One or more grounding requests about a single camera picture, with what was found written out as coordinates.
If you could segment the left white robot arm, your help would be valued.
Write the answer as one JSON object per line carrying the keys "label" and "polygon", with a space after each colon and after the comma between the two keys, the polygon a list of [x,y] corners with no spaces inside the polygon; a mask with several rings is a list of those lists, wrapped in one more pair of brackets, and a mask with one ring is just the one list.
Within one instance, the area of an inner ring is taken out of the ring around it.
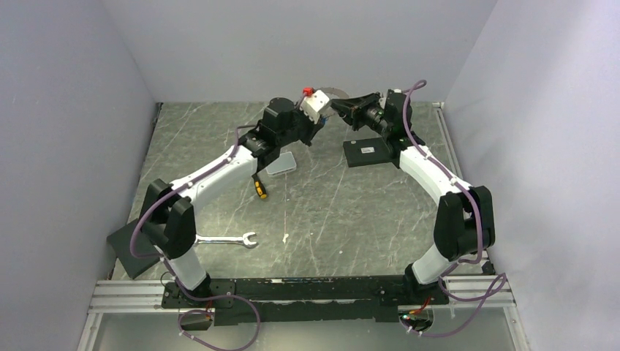
{"label": "left white robot arm", "polygon": [[283,147],[298,141],[310,146],[325,125],[329,106],[321,91],[299,102],[273,98],[258,122],[236,128],[235,142],[220,157],[170,183],[160,179],[150,183],[130,238],[131,254],[143,257],[136,241],[138,234],[144,234],[182,286],[181,297],[190,306],[204,305],[212,295],[211,277],[194,249],[196,214],[224,190],[277,160]]}

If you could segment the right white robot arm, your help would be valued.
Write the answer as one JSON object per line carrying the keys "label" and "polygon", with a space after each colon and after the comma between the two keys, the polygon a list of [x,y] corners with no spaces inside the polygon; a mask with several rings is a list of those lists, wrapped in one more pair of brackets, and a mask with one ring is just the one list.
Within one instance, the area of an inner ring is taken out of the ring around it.
{"label": "right white robot arm", "polygon": [[404,297],[421,303],[431,284],[459,264],[478,263],[483,250],[495,243],[490,190],[472,186],[447,169],[412,128],[412,91],[390,90],[349,99],[330,106],[354,130],[368,127],[379,135],[387,160],[411,176],[437,205],[433,243],[405,270]]}

